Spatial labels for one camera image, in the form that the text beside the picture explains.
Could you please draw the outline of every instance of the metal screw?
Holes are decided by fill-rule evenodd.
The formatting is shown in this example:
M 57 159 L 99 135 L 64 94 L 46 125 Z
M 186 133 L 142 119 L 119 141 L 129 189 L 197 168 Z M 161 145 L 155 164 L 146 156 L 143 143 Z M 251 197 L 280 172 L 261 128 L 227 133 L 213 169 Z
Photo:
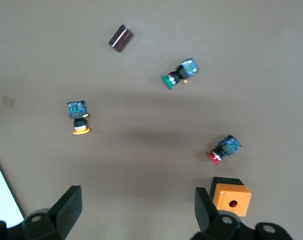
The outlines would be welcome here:
M 37 221 L 39 221 L 39 220 L 41 220 L 42 219 L 42 217 L 41 216 L 34 216 L 32 219 L 31 219 L 31 221 L 33 222 L 33 223 L 35 223 L 35 222 L 37 222 Z
M 222 217 L 222 221 L 223 221 L 225 224 L 232 224 L 232 223 L 233 223 L 233 220 L 232 220 L 229 216 L 223 216 L 223 217 Z
M 262 228 L 270 234 L 274 234 L 276 232 L 275 228 L 273 228 L 271 225 L 267 225 L 265 224 L 264 226 L 262 226 Z

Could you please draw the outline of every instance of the bolt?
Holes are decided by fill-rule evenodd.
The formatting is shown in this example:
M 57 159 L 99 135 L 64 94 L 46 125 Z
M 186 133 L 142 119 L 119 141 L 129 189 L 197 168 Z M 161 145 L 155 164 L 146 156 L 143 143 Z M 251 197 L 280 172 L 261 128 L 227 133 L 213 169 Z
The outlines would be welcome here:
M 33 223 L 35 223 L 35 222 L 37 222 L 37 221 L 39 221 L 39 220 L 41 220 L 42 219 L 42 217 L 41 216 L 34 216 L 32 219 L 31 219 L 31 221 L 33 222 Z
M 233 220 L 232 220 L 229 216 L 223 216 L 223 217 L 222 217 L 222 221 L 223 221 L 225 224 L 232 224 L 232 223 L 233 223 Z
M 275 228 L 273 228 L 271 225 L 265 224 L 264 226 L 262 226 L 262 228 L 270 234 L 274 234 L 276 232 Z

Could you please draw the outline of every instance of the gray floor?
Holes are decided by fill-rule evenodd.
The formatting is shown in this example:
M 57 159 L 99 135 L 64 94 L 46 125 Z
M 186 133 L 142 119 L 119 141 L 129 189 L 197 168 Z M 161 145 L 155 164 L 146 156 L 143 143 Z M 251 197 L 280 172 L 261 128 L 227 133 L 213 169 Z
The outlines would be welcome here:
M 190 57 L 199 73 L 168 90 Z M 82 99 L 76 136 L 66 103 Z M 227 134 L 243 148 L 216 166 Z M 303 0 L 0 1 L 0 166 L 25 214 L 82 186 L 70 240 L 190 239 L 214 176 L 252 192 L 246 225 L 302 240 Z

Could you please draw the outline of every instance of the orange box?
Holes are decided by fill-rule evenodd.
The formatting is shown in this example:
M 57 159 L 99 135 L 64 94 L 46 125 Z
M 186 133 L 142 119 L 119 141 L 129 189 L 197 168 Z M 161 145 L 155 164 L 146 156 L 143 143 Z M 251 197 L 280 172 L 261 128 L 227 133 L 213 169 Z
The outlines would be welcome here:
M 251 197 L 251 192 L 243 184 L 216 183 L 212 201 L 217 210 L 245 217 Z

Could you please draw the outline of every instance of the black hole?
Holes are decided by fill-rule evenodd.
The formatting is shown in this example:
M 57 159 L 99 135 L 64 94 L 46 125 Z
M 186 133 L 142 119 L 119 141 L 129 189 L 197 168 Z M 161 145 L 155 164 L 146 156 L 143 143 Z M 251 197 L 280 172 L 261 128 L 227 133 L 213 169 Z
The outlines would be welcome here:
M 231 201 L 231 202 L 229 203 L 229 206 L 230 206 L 231 208 L 236 207 L 236 206 L 237 206 L 237 201 Z

